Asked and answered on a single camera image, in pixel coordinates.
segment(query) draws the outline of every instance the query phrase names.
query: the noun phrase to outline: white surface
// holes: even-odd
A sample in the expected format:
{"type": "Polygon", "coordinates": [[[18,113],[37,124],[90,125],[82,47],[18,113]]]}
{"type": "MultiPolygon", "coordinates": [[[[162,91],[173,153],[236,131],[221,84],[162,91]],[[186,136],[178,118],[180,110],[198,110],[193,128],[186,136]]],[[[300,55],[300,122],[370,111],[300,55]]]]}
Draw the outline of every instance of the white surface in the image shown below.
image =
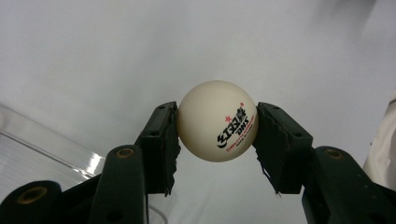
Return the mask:
{"type": "MultiPolygon", "coordinates": [[[[105,156],[155,106],[224,79],[362,164],[395,90],[395,11],[392,0],[4,0],[0,103],[105,156]]],[[[305,223],[301,195],[277,198],[256,157],[210,163],[182,148],[171,197],[150,199],[170,223],[305,223]]]]}
{"type": "Polygon", "coordinates": [[[375,135],[363,169],[374,182],[396,190],[396,92],[375,135]]]}
{"type": "Polygon", "coordinates": [[[230,161],[250,148],[259,128],[256,104],[231,82],[213,80],[194,87],[177,111],[177,133],[193,155],[230,161]]]}

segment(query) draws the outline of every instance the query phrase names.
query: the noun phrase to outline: ping pong ball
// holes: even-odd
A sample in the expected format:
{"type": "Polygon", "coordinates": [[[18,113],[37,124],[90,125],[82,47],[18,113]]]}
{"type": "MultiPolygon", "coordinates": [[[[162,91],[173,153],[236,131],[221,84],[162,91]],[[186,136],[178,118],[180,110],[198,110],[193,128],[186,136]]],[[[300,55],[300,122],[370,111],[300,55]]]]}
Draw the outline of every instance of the ping pong ball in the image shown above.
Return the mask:
{"type": "Polygon", "coordinates": [[[242,155],[252,145],[258,126],[253,100],[226,81],[208,81],[194,87],[177,111],[180,140],[205,161],[229,161],[242,155]]]}

